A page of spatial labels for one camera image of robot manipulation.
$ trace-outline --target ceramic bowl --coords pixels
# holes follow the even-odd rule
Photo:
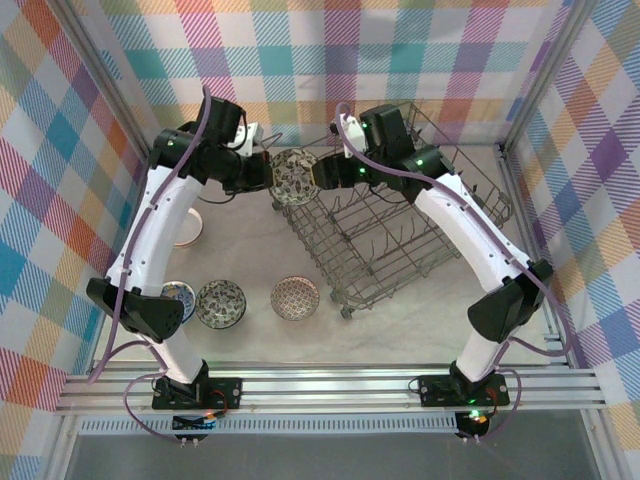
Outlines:
[[[221,330],[234,326],[247,310],[242,289],[229,280],[214,280],[198,292],[196,313],[202,323]]]
[[[196,292],[193,291],[193,288],[184,282],[167,282],[162,286],[161,295],[182,302],[182,305],[184,305],[182,324],[184,325],[191,318],[196,308]]]
[[[271,292],[271,307],[285,320],[304,320],[314,314],[319,304],[318,288],[304,277],[284,278]]]
[[[282,205],[304,205],[315,198],[320,187],[315,185],[311,167],[318,161],[315,155],[301,148],[284,150],[271,159],[273,198]]]
[[[195,208],[190,208],[182,221],[176,237],[176,247],[188,247],[193,245],[202,235],[202,217]]]

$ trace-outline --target plaid fabric backdrop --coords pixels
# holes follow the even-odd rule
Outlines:
[[[0,15],[0,479],[33,478],[142,164],[44,0]]]
[[[150,139],[202,83],[265,134],[327,134],[338,102],[416,100],[454,142],[506,135],[571,0],[74,0]]]
[[[640,478],[640,7],[601,1],[519,145],[555,290]]]

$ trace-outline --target purple cable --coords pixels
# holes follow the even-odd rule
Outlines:
[[[123,343],[118,348],[111,351],[111,354],[109,355],[109,359],[107,360],[107,362],[111,360],[113,357],[115,357],[117,354],[119,354],[121,351],[126,350],[129,347],[134,347],[136,345],[140,345],[144,347],[149,345],[149,342],[145,342],[144,340],[132,340],[131,342]]]
[[[124,389],[124,393],[122,394],[122,401],[124,403],[124,409],[127,411],[127,413],[129,414],[129,416],[133,419],[134,422],[136,422],[140,428],[142,428],[143,430],[145,430],[146,432],[149,432],[151,435],[153,435],[154,437],[158,437],[161,438],[162,440],[168,440],[170,442],[173,443],[180,443],[182,444],[181,440],[178,440],[176,437],[170,437],[169,435],[164,435],[160,432],[156,432],[155,430],[153,430],[152,428],[147,427],[144,422],[142,420],[140,420],[138,417],[135,416],[135,414],[133,413],[133,411],[131,411],[131,407],[129,407],[129,402],[127,401],[127,396],[129,395],[129,391],[133,388],[133,386],[136,383],[140,383],[143,380],[151,380],[154,378],[160,378],[162,377],[166,372],[159,372],[159,373],[147,373],[146,375],[142,375],[138,378],[136,378],[134,381],[132,381],[129,385],[127,385],[127,388]]]
[[[388,175],[394,175],[396,177],[413,178],[415,180],[420,180],[421,182],[426,182],[429,185],[432,185],[433,187],[435,187],[436,189],[439,189],[439,190],[443,191],[444,193],[450,195],[458,203],[458,206],[460,206],[462,209],[464,209],[464,211],[468,212],[474,218],[474,220],[478,223],[478,225],[480,225],[482,230],[493,241],[495,246],[500,249],[502,254],[505,255],[505,256],[508,255],[509,249],[506,247],[506,245],[504,245],[502,243],[500,238],[498,238],[498,236],[493,232],[493,230],[489,227],[489,225],[486,224],[485,220],[478,214],[478,212],[476,212],[473,208],[466,208],[468,206],[466,200],[464,198],[462,198],[454,190],[452,190],[448,186],[444,185],[443,183],[441,183],[441,182],[439,182],[439,181],[437,181],[437,180],[435,180],[435,179],[433,179],[431,177],[427,177],[426,175],[422,175],[420,173],[405,172],[405,171],[402,171],[402,170],[397,170],[395,168],[389,168],[389,167],[386,167],[384,165],[380,165],[380,164],[374,162],[373,160],[365,157],[362,153],[360,153],[353,146],[351,141],[347,138],[347,135],[344,133],[344,128],[342,128],[342,122],[341,122],[341,119],[340,119],[340,114],[341,113],[345,113],[346,116],[349,116],[351,114],[351,108],[349,107],[348,104],[343,102],[343,103],[339,103],[336,106],[336,119],[335,119],[335,122],[336,122],[336,127],[338,128],[338,132],[340,133],[340,137],[341,137],[342,141],[344,142],[345,146],[349,150],[351,150],[351,153],[358,160],[360,160],[362,163],[368,165],[369,167],[371,167],[373,169],[376,169],[376,170],[378,170],[380,172],[386,173]],[[533,282],[533,284],[540,289],[540,291],[544,294],[544,296],[547,297],[547,300],[549,300],[549,303],[551,303],[551,305],[553,305],[553,308],[558,313],[558,316],[560,317],[560,321],[562,322],[562,327],[564,329],[566,343],[565,343],[564,347],[562,348],[562,350],[559,350],[557,352],[549,352],[549,351],[546,351],[546,350],[541,350],[541,349],[531,345],[530,343],[525,342],[524,340],[521,340],[520,338],[517,338],[517,337],[512,337],[511,340],[513,340],[516,343],[519,343],[520,345],[522,345],[522,346],[524,346],[524,347],[526,347],[526,348],[528,348],[528,349],[530,349],[530,350],[532,350],[532,351],[534,351],[536,353],[539,353],[540,355],[544,355],[544,356],[547,356],[547,357],[563,357],[563,356],[565,356],[567,353],[569,353],[569,351],[571,350],[571,348],[573,346],[573,335],[571,333],[571,327],[569,325],[569,321],[565,317],[565,315],[564,315],[564,313],[563,313],[563,311],[562,311],[562,309],[560,307],[560,304],[558,303],[558,300],[556,299],[555,295],[553,295],[553,293],[547,288],[547,286],[544,283],[542,283],[538,279],[538,277],[536,277],[533,273],[531,273],[527,267],[522,265],[515,258],[510,258],[509,261],[518,270],[520,270],[522,273],[524,273],[527,276],[527,278],[529,278],[529,280],[531,280]]]
[[[206,121],[204,119],[209,117],[209,111],[211,110],[211,92],[209,91],[209,87],[207,87],[206,85],[202,87],[202,92],[204,94],[204,101],[205,101],[204,115],[202,117],[203,121],[201,121],[200,125],[198,125],[198,130],[196,131],[195,135],[191,139],[191,143],[189,144],[185,152],[182,154],[182,157],[180,157],[180,161],[176,164],[173,170],[171,170],[171,173],[169,173],[167,178],[164,179],[162,184],[160,184],[160,187],[158,187],[158,190],[156,191],[156,193],[151,197],[151,200],[149,201],[149,205],[144,210],[144,212],[142,212],[142,215],[140,216],[140,220],[134,227],[133,233],[131,234],[131,238],[129,239],[127,248],[124,251],[124,257],[122,260],[123,271],[120,274],[120,281],[118,282],[118,293],[116,294],[116,304],[113,309],[113,321],[111,323],[111,330],[109,331],[109,339],[107,340],[107,346],[105,347],[104,355],[98,362],[98,365],[96,365],[93,371],[89,374],[89,378],[87,380],[87,383],[89,385],[92,385],[93,383],[95,383],[95,381],[100,377],[100,375],[104,370],[104,367],[107,365],[107,362],[109,361],[109,358],[112,355],[113,344],[116,341],[116,332],[118,330],[118,324],[120,323],[120,314],[122,313],[122,300],[124,298],[124,288],[127,283],[127,275],[128,275],[127,267],[131,265],[131,255],[133,253],[133,249],[136,245],[138,237],[140,236],[140,232],[142,232],[142,227],[146,223],[147,218],[149,218],[149,215],[151,214],[151,212],[154,211],[156,202],[158,201],[160,196],[164,193],[169,183],[171,183],[171,181],[178,175],[178,173],[180,172],[180,169],[184,166],[184,164],[187,162],[187,160],[193,153],[194,149],[196,148],[196,145],[198,144],[198,141],[202,137],[202,133],[204,132],[204,129],[206,126]]]
[[[511,423],[511,421],[513,420],[514,414],[516,413],[516,411],[518,410],[518,407],[520,406],[520,399],[522,398],[522,379],[520,378],[520,375],[518,374],[518,372],[516,372],[513,368],[498,368],[496,371],[500,373],[510,373],[514,377],[516,377],[516,383],[518,384],[518,388],[516,390],[516,399],[513,401],[513,407],[511,407],[511,410],[507,414],[507,417],[502,421],[500,425],[498,425],[498,427],[495,430],[492,430],[491,432],[484,435],[482,437],[483,440],[486,440],[487,438],[491,438],[495,436],[497,433],[502,431],[509,423]]]
[[[498,368],[498,364],[500,363],[500,360],[502,360],[502,357],[504,357],[504,354],[507,353],[507,350],[509,350],[509,341],[510,340],[511,339],[509,339],[506,342],[504,342],[504,344],[502,345],[502,348],[500,348],[500,350],[498,350],[498,354],[496,355],[496,358],[493,359],[494,368]]]
[[[147,348],[149,348],[151,355],[153,355],[153,358],[155,358],[156,362],[158,362],[158,365],[160,365],[160,371],[162,373],[167,373],[169,371],[169,367],[167,367],[167,364],[165,363],[164,359],[160,356],[158,351],[155,348],[153,348],[153,346],[149,342],[147,342]]]

